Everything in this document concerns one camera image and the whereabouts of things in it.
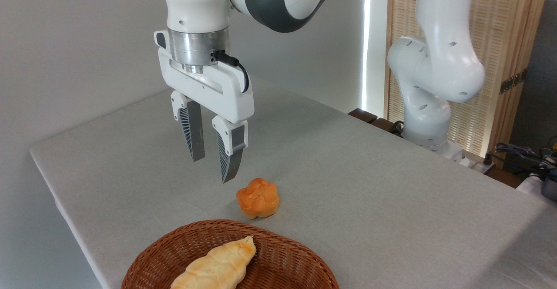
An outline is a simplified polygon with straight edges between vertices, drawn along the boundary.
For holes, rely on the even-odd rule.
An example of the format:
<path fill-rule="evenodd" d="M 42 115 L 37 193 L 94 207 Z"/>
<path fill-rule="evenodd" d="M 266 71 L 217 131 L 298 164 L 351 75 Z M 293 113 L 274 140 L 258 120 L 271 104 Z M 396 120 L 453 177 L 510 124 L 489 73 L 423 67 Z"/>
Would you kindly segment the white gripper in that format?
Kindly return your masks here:
<path fill-rule="evenodd" d="M 201 74 L 186 71 L 171 58 L 167 37 L 165 30 L 154 33 L 163 79 L 174 89 L 174 118 L 181 124 L 193 161 L 198 161 L 205 157 L 201 105 L 219 115 L 211 122 L 217 132 L 221 181 L 228 182 L 237 175 L 248 146 L 245 120 L 255 112 L 252 88 L 245 89 L 245 73 L 239 67 L 220 61 L 203 66 Z"/>

